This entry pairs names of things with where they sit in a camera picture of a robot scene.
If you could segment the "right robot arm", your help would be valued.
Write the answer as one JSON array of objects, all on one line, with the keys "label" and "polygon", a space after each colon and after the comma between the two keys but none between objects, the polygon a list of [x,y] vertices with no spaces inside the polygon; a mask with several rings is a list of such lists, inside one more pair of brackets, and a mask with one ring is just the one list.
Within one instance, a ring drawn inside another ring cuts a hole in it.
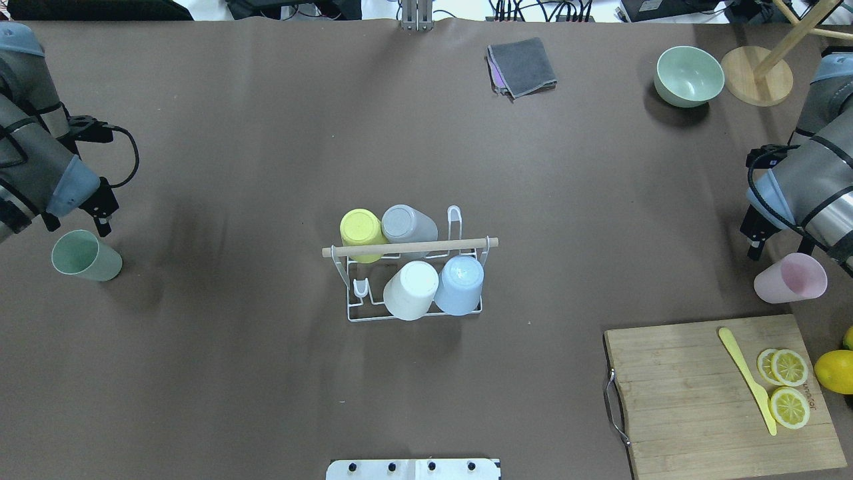
[{"label": "right robot arm", "polygon": [[828,47],[788,143],[747,156],[750,204],[740,232],[749,258],[759,259],[769,237],[790,230],[802,238],[799,252],[819,248],[851,272],[851,94],[851,48]]}]

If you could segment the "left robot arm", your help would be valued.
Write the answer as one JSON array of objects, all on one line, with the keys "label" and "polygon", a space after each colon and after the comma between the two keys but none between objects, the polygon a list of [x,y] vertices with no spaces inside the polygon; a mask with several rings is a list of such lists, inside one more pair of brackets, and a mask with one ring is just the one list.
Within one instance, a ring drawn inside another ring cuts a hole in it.
[{"label": "left robot arm", "polygon": [[100,236],[112,231],[119,183],[83,163],[77,143],[110,143],[124,128],[72,116],[57,94],[45,50],[27,25],[1,28],[1,237],[40,218],[48,231],[74,209],[88,213]]}]

